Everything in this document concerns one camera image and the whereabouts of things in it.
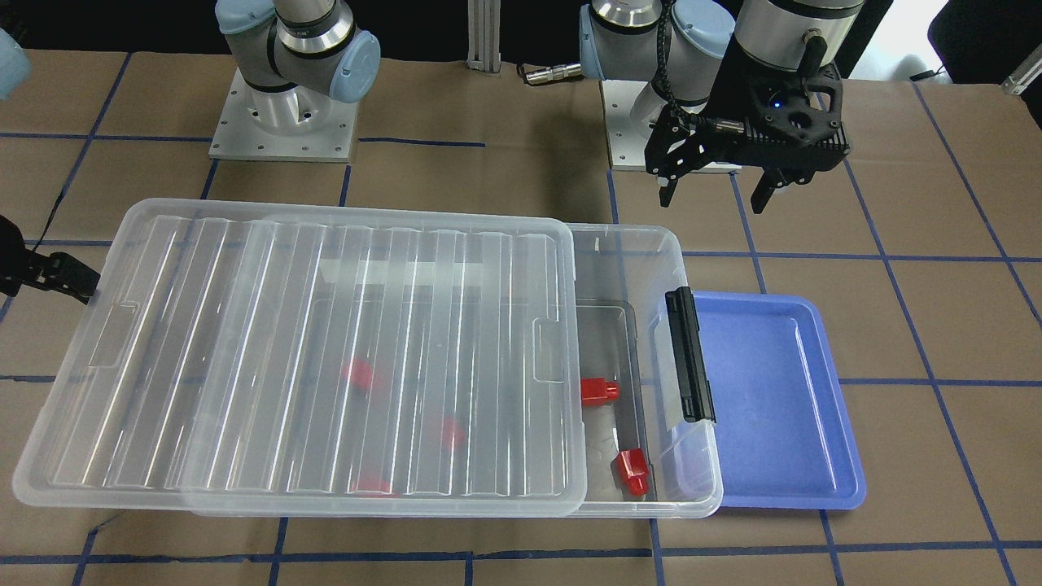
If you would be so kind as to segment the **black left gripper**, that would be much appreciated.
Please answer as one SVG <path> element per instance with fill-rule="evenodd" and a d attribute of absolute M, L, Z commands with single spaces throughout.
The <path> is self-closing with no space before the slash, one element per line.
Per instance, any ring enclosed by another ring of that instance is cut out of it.
<path fill-rule="evenodd" d="M 655 74 L 651 86 L 665 104 L 645 148 L 646 171 L 656 178 L 659 186 L 659 205 L 670 207 L 676 186 L 685 175 L 719 162 L 762 170 L 751 194 L 751 210 L 753 214 L 763 214 L 775 192 L 786 188 L 786 175 L 782 169 L 744 164 L 741 158 L 740 148 L 747 130 L 746 81 L 751 77 L 782 75 L 782 70 L 753 59 L 731 40 L 711 82 L 705 108 L 688 112 L 681 103 L 681 79 L 674 74 L 678 62 L 672 57 L 673 41 L 673 36 L 658 36 L 655 41 Z"/>

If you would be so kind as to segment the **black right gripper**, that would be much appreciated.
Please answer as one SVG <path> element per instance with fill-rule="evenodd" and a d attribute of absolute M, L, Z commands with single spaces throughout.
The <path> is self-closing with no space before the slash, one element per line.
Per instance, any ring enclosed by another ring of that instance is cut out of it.
<path fill-rule="evenodd" d="M 40 257 L 27 248 L 19 227 L 1 216 L 1 293 L 15 297 L 23 286 L 57 292 L 88 304 L 101 275 L 77 257 L 53 252 Z"/>

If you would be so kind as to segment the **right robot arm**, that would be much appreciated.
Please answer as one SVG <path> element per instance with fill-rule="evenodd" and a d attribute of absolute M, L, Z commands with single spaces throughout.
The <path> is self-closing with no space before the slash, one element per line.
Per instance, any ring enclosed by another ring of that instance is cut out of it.
<path fill-rule="evenodd" d="M 239 74 L 260 100 L 260 129 L 291 136 L 316 129 L 302 116 L 290 122 L 277 112 L 286 100 L 358 103 L 379 74 L 381 47 L 358 25 L 345 1 L 220 1 L 215 16 L 237 60 Z M 14 297 L 29 286 L 89 303 L 99 273 L 76 257 L 44 257 L 28 248 L 15 223 L 2 219 L 2 293 Z"/>

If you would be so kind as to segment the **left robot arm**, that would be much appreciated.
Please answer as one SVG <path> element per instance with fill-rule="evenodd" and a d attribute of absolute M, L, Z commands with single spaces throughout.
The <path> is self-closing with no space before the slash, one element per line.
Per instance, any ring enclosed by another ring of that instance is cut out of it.
<path fill-rule="evenodd" d="M 644 168 L 669 207 L 708 164 L 760 170 L 751 206 L 833 170 L 852 146 L 834 57 L 860 1 L 588 1 L 578 16 L 584 76 L 648 83 L 661 103 Z"/>

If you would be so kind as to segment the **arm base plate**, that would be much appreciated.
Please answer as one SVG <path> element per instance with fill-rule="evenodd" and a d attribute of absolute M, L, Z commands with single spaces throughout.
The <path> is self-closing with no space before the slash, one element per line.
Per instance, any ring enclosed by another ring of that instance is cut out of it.
<path fill-rule="evenodd" d="M 646 170 L 645 148 L 654 122 L 665 104 L 644 81 L 600 81 L 610 168 L 615 171 Z"/>
<path fill-rule="evenodd" d="M 338 103 L 297 86 L 260 92 L 234 72 L 209 157 L 239 162 L 348 163 L 359 105 Z"/>

